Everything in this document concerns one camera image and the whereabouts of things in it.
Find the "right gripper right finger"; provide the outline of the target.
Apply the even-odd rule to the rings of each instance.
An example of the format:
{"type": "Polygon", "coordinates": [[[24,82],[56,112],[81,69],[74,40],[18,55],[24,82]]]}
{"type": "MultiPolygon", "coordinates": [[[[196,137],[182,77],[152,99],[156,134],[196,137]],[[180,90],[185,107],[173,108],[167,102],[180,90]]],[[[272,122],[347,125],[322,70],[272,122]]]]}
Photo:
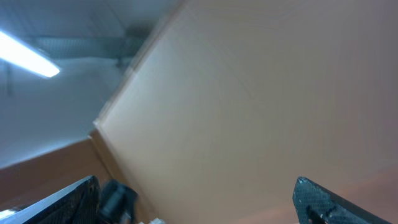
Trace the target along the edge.
{"type": "Polygon", "coordinates": [[[333,192],[306,177],[298,177],[292,200],[299,223],[394,222],[394,181],[385,178],[333,192]]]}

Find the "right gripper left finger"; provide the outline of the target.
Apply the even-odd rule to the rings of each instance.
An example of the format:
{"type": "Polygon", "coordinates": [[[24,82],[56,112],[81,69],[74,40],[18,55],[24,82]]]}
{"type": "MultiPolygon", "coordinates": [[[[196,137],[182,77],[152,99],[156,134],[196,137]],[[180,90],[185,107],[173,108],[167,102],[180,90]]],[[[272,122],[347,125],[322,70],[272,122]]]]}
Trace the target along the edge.
{"type": "Polygon", "coordinates": [[[1,224],[95,223],[100,200],[98,179],[89,175],[1,220],[1,224]]]}

